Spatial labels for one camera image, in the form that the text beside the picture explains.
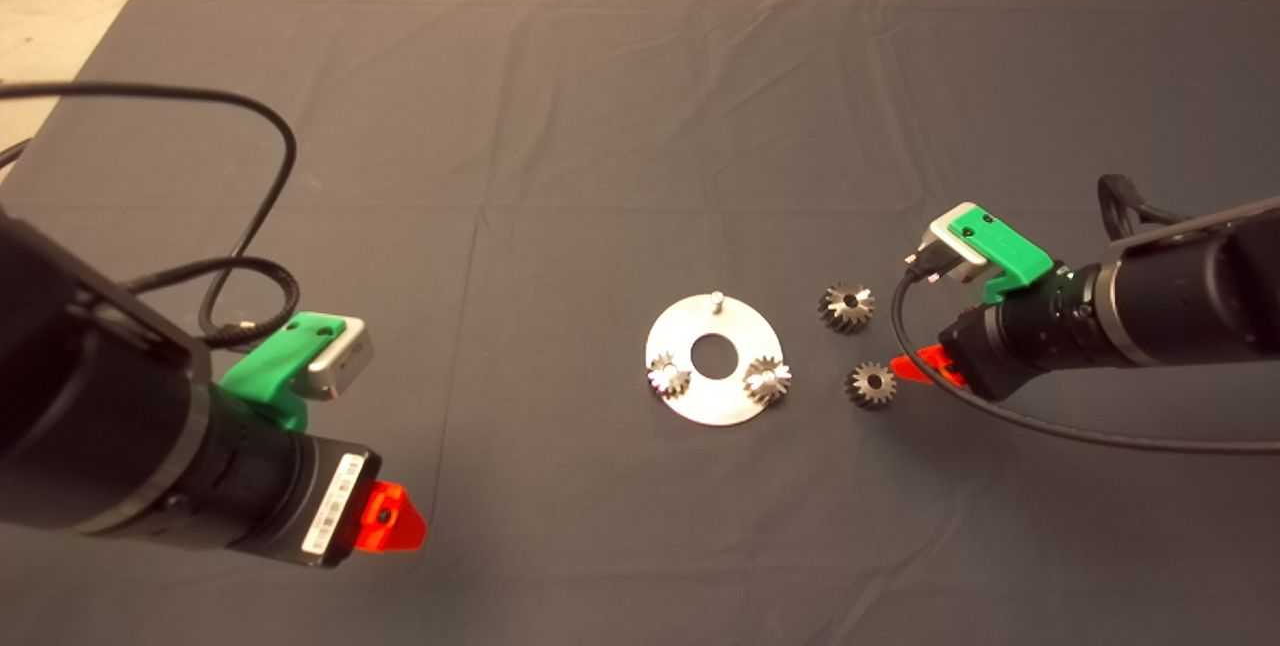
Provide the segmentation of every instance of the red plastic part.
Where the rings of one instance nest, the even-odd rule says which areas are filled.
[[[960,374],[960,368],[956,368],[956,363],[951,359],[951,356],[947,356],[946,351],[942,349],[942,344],[925,345],[923,349],[916,351],[916,354],[924,359],[924,363],[932,365],[933,368],[937,368],[937,372],[942,374],[947,381],[955,382],[956,386],[966,385],[964,374]],[[891,359],[888,365],[897,377],[905,377],[910,381],[932,382],[928,376],[924,376],[923,371],[915,368],[915,365],[911,363],[911,359],[906,358],[906,356],[897,356],[897,358]]]
[[[426,522],[399,484],[375,481],[360,516],[356,548],[361,551],[415,551],[426,541]]]

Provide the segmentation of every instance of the black cylindrical joint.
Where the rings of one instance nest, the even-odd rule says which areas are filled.
[[[1000,304],[961,313],[938,335],[974,394],[1002,400],[1057,368],[1133,365],[1102,331],[1094,304],[1098,264],[1047,274]]]
[[[1203,235],[1125,255],[1115,310],[1129,339],[1162,365],[1275,358],[1249,321],[1230,235]]]
[[[209,429],[191,466],[142,514],[99,536],[223,549],[265,523],[297,487],[296,432],[219,386],[197,386],[193,397],[207,399]]]
[[[1006,295],[998,307],[1007,349],[1039,371],[1129,363],[1102,331],[1094,304],[1098,264],[1052,272],[1029,289]]]
[[[87,327],[60,390],[9,423],[0,521],[70,528],[124,501],[164,464],[189,408],[187,374]]]

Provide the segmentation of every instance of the black cable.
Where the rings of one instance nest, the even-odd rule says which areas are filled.
[[[5,166],[13,164],[22,155],[22,151],[27,150],[27,145],[31,139],[18,141],[17,145],[9,146],[4,151],[0,151],[0,171],[4,171]]]
[[[1187,221],[1183,214],[1156,207],[1156,205],[1143,200],[1138,185],[1123,173],[1106,173],[1106,175],[1098,177],[1098,209],[1102,210],[1102,226],[1106,228],[1111,240],[1128,239],[1133,235],[1133,221],[1129,221],[1130,210],[1138,214],[1138,223],[1162,223],[1162,225],[1169,226],[1171,223]]]
[[[897,336],[897,342],[902,347],[902,353],[906,354],[906,358],[911,359],[915,368],[919,368],[920,372],[929,379],[929,381],[938,388],[942,388],[942,390],[947,391],[948,395],[956,397],[959,400],[964,400],[965,404],[973,406],[973,408],[984,414],[992,414],[992,417],[1014,423],[1014,426],[1046,432],[1048,436],[1070,437],[1073,441],[1084,441],[1085,444],[1094,444],[1098,446],[1116,446],[1117,449],[1166,452],[1176,454],[1280,454],[1280,441],[1201,441],[1181,440],[1180,437],[1129,436],[1124,435],[1124,432],[1091,431],[1091,429],[1079,429],[1074,426],[1065,426],[1065,423],[1053,423],[1051,421],[1032,417],[1032,414],[1006,409],[1004,406],[993,404],[991,400],[973,394],[973,391],[965,391],[964,388],[947,381],[942,374],[938,374],[936,368],[931,367],[931,365],[920,358],[915,351],[915,345],[911,344],[911,340],[906,336],[906,327],[902,324],[902,304],[906,299],[906,290],[922,279],[922,272],[914,272],[909,269],[909,271],[904,274],[902,280],[899,283],[897,289],[893,290],[893,301],[890,306],[890,317],[893,322],[893,335]]]
[[[280,196],[280,191],[284,191],[285,182],[289,180],[289,175],[293,171],[293,162],[297,160],[298,155],[298,141],[293,136],[293,128],[284,122],[284,118],[279,113],[275,113],[273,107],[266,104],[261,104],[256,98],[248,98],[241,93],[230,93],[230,91],[220,90],[198,90],[198,87],[187,86],[160,86],[160,84],[129,84],[129,82],[109,82],[109,81],[77,81],[77,82],[45,82],[45,84],[5,84],[0,86],[0,100],[10,98],[37,98],[38,96],[123,96],[123,98],[169,98],[169,100],[187,100],[187,102],[205,102],[205,104],[228,104],[234,105],[234,107],[242,107],[251,110],[251,113],[259,114],[270,122],[275,127],[275,130],[280,132],[280,139],[284,141],[284,155],[280,159],[280,166],[276,169],[275,178],[273,178],[270,187],[268,187],[266,194],[262,196],[262,201],[255,210],[253,216],[250,219],[248,226],[241,233],[239,239],[236,246],[232,246],[230,257],[242,257],[244,251],[247,251],[250,242],[257,235],[257,232],[266,221],[268,215],[275,205],[275,201]],[[5,155],[13,148],[6,148]],[[0,168],[4,168],[4,162],[0,162]],[[220,271],[210,283],[209,290],[205,292],[205,298],[200,301],[200,310],[197,312],[197,321],[200,324],[201,331],[206,333],[205,342],[215,339],[219,333],[228,330],[228,327],[237,326],[223,326],[219,327],[214,322],[214,306],[218,297],[221,294],[223,287],[227,279],[230,276],[230,270]]]
[[[229,272],[233,269],[246,269],[246,271],[261,272],[262,276],[270,278],[284,292],[284,304],[266,321],[256,322],[253,326],[221,327],[218,333],[211,333],[202,339],[205,344],[215,347],[215,349],[225,349],[225,347],[251,344],[251,342],[270,336],[293,317],[294,310],[298,308],[298,301],[302,298],[302,290],[297,278],[293,278],[288,269],[268,258],[218,257],[182,264],[182,266],[165,269],[165,271],[148,272],[146,276],[124,281],[120,287],[124,287],[124,290],[133,295],[140,295],[148,290],[165,289],[165,287],[174,287],[177,283],[191,281],[192,278],[207,276],[210,272]]]

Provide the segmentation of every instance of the metal gear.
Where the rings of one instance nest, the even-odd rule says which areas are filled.
[[[791,367],[771,356],[763,356],[746,367],[742,388],[756,404],[772,404],[791,388]]]
[[[845,379],[845,391],[861,408],[881,409],[897,394],[897,377],[884,365],[859,365]]]
[[[846,287],[836,283],[818,301],[822,321],[836,333],[854,333],[867,326],[876,310],[876,295],[868,287]]]
[[[682,371],[671,354],[659,354],[649,362],[649,386],[659,397],[680,397],[689,388],[690,372]]]

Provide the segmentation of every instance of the gray fabric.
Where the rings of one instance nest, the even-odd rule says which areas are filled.
[[[86,78],[238,90],[297,127],[255,253],[378,358],[312,431],[365,441],[426,550],[307,572],[0,530],[5,643],[1275,643],[1267,459],[1019,432],[840,380],[977,200],[1071,264],[1125,171],[1206,214],[1280,184],[1280,0],[131,0]],[[61,104],[0,191],[114,278],[219,255],[278,145],[220,107]],[[796,381],[740,427],[671,413],[652,320],[719,289]],[[155,298],[195,330],[198,289]],[[973,290],[914,295],[929,340]],[[244,278],[225,319],[274,308]],[[1158,435],[1280,435],[1274,365],[1056,374],[1012,404]],[[1142,395],[1126,399],[1123,394]]]

